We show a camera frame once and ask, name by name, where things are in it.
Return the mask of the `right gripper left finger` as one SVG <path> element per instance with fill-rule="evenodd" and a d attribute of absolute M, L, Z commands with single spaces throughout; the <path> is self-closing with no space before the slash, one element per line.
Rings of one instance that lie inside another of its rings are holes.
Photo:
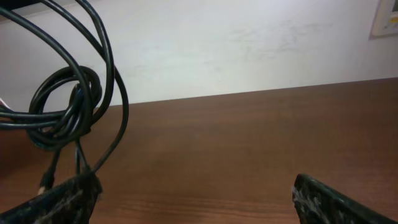
<path fill-rule="evenodd" d="M 103 191 L 94 173 L 82 174 L 1 214 L 1 224 L 86 224 Z"/>

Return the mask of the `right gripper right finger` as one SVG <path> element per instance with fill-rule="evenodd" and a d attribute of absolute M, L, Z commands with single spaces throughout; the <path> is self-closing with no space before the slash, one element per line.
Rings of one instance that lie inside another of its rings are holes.
<path fill-rule="evenodd" d="M 307 174 L 296 177 L 292 200 L 304 224 L 397 224 Z"/>

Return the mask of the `black usb cable long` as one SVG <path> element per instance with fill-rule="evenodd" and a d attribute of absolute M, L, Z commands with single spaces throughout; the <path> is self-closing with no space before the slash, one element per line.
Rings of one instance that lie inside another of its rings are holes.
<path fill-rule="evenodd" d="M 54 51 L 56 51 L 56 53 L 66 61 L 67 67 L 71 68 L 74 76 L 78 78 L 77 81 L 73 82 L 82 85 L 84 95 L 83 124 L 80 128 L 74 131 L 70 137 L 62 141 L 66 145 L 70 142 L 75 142 L 79 154 L 83 152 L 80 146 L 80 138 L 88 134 L 92 125 L 102 118 L 106 110 L 109 108 L 114 89 L 119 89 L 123 107 L 121 126 L 114 141 L 100 157 L 99 161 L 94 165 L 92 171 L 96 172 L 105 163 L 122 140 L 129 118 L 129 100 L 124 82 L 114 63 L 113 51 L 103 21 L 88 1 L 77 0 L 77 3 L 86 11 L 93 21 L 97 32 L 96 35 L 93 35 L 76 17 L 55 1 L 43 2 L 45 6 L 51 8 L 58 15 L 66 19 L 76 30 L 78 30 L 103 59 L 106 66 L 105 85 L 101 85 L 100 78 L 94 70 L 79 65 L 72 55 L 58 41 L 40 27 L 4 6 L 1 7 L 1 15 L 30 31 L 54 49 Z"/>

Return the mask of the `black usb cable short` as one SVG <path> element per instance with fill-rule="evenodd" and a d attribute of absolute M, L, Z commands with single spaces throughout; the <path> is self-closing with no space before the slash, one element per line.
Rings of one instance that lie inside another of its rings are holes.
<path fill-rule="evenodd" d="M 73 87 L 65 110 L 44 112 L 44 106 L 51 92 L 68 82 L 77 80 L 78 78 L 69 67 L 53 73 L 35 92 L 28 112 L 13 111 L 4 101 L 1 101 L 1 129 L 25 129 L 28 137 L 37 147 L 44 151 L 54 152 L 51 164 L 40 181 L 39 195 L 53 187 L 60 152 L 66 146 L 62 141 L 70 137 L 83 124 L 82 85 L 77 83 Z"/>

